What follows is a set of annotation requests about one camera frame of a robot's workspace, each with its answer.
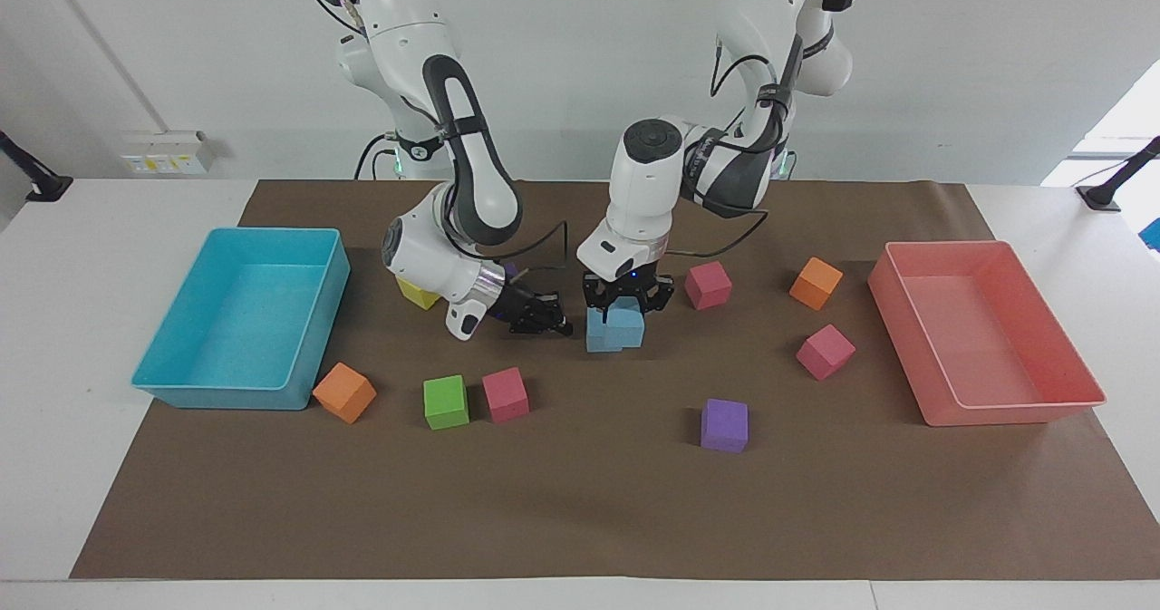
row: window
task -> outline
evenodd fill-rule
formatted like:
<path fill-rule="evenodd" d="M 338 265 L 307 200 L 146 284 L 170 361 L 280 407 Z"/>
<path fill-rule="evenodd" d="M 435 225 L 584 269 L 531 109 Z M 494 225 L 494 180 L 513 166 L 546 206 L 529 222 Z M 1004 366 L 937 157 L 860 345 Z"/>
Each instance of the window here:
<path fill-rule="evenodd" d="M 1148 140 L 1160 135 L 1158 102 L 1160 61 L 1153 64 L 1105 117 L 1092 128 L 1043 184 L 1076 186 L 1085 176 L 1102 168 L 1109 169 L 1092 176 L 1087 183 L 1107 181 L 1118 169 L 1121 160 L 1136 154 Z M 1160 159 L 1150 161 L 1124 184 L 1116 193 L 1116 202 L 1124 210 L 1124 220 L 1137 233 L 1160 218 Z"/>

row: foam cube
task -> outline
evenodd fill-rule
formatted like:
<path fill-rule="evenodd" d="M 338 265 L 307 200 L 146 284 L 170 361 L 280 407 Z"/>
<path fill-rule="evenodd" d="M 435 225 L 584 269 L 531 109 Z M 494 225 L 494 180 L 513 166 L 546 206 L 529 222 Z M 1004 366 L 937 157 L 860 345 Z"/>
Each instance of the foam cube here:
<path fill-rule="evenodd" d="M 1144 231 L 1140 231 L 1140 239 L 1144 239 L 1144 244 L 1147 247 L 1152 247 L 1153 250 L 1160 250 L 1160 218 L 1152 222 L 1152 225 L 1145 226 Z"/>
<path fill-rule="evenodd" d="M 618 353 L 618 350 L 624 349 L 624 347 L 617 346 L 616 342 L 608 342 L 604 329 L 604 313 L 601 313 L 599 308 L 588 307 L 588 322 L 585 337 L 588 354 Z"/>
<path fill-rule="evenodd" d="M 821 310 L 829 300 L 829 296 L 834 295 L 834 289 L 841 279 L 842 271 L 838 268 L 824 260 L 811 257 L 793 282 L 790 296 L 812 310 Z"/>
<path fill-rule="evenodd" d="M 645 339 L 645 317 L 635 297 L 621 297 L 608 307 L 608 318 L 601 310 L 588 308 L 588 353 L 618 353 L 625 347 L 640 347 Z"/>
<path fill-rule="evenodd" d="M 701 412 L 701 446 L 741 453 L 749 442 L 749 407 L 737 400 L 709 400 Z"/>
<path fill-rule="evenodd" d="M 399 291 L 403 292 L 403 297 L 407 297 L 419 308 L 429 310 L 440 299 L 435 292 L 423 291 L 423 289 L 412 284 L 411 281 L 403 279 L 401 276 L 396 276 L 394 281 L 398 281 Z"/>
<path fill-rule="evenodd" d="M 689 275 L 684 278 L 684 292 L 688 292 L 693 308 L 706 310 L 727 303 L 730 292 L 733 292 L 733 283 L 725 275 L 725 267 L 715 260 L 712 263 L 689 268 Z"/>
<path fill-rule="evenodd" d="M 492 412 L 492 421 L 515 420 L 528 415 L 528 391 L 523 387 L 523 376 L 519 368 L 509 368 L 494 375 L 484 376 L 484 394 Z"/>
<path fill-rule="evenodd" d="M 645 342 L 645 317 L 635 297 L 618 297 L 608 307 L 604 339 L 621 347 L 640 347 Z"/>
<path fill-rule="evenodd" d="M 322 408 L 340 416 L 347 424 L 354 424 L 354 421 L 358 420 L 375 395 L 375 388 L 365 376 L 351 370 L 345 363 L 335 363 L 314 387 L 314 399 L 322 405 Z"/>
<path fill-rule="evenodd" d="M 821 332 L 809 336 L 798 350 L 798 362 L 813 375 L 815 379 L 826 379 L 834 371 L 841 370 L 850 361 L 855 348 L 836 326 L 827 325 Z"/>
<path fill-rule="evenodd" d="M 442 379 L 423 382 L 423 415 L 432 429 L 462 427 L 467 416 L 467 390 L 463 376 L 444 376 Z"/>

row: orange cube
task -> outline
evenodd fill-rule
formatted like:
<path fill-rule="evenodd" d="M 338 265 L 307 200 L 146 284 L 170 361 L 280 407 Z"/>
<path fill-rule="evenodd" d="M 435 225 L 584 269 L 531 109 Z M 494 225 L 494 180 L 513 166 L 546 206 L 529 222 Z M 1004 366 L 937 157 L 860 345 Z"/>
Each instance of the orange cube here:
<path fill-rule="evenodd" d="M 824 260 L 811 257 L 790 289 L 790 296 L 812 310 L 821 310 L 829 300 L 829 296 L 834 295 L 834 289 L 841 279 L 842 271 L 838 268 Z"/>
<path fill-rule="evenodd" d="M 365 376 L 350 370 L 343 363 L 336 363 L 314 387 L 314 398 L 322 404 L 322 408 L 340 416 L 347 424 L 354 424 L 355 420 L 358 420 L 375 399 L 375 388 Z"/>

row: purple cube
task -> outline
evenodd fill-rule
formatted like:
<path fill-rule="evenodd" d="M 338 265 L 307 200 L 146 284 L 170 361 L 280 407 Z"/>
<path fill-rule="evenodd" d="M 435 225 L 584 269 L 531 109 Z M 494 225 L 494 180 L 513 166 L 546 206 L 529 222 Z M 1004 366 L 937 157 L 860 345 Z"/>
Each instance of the purple cube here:
<path fill-rule="evenodd" d="M 709 400 L 701 412 L 701 446 L 741 453 L 749 442 L 749 407 L 737 400 Z"/>

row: plastic container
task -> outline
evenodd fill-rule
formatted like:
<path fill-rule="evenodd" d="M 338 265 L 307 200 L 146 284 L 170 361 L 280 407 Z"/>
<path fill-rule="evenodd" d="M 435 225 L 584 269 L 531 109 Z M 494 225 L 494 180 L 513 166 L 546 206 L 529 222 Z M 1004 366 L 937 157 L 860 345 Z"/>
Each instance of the plastic container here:
<path fill-rule="evenodd" d="M 887 242 L 870 289 L 927 424 L 1036 423 L 1107 400 L 1007 242 Z"/>
<path fill-rule="evenodd" d="M 336 230 L 210 231 L 133 386 L 179 408 L 305 408 L 348 275 Z"/>

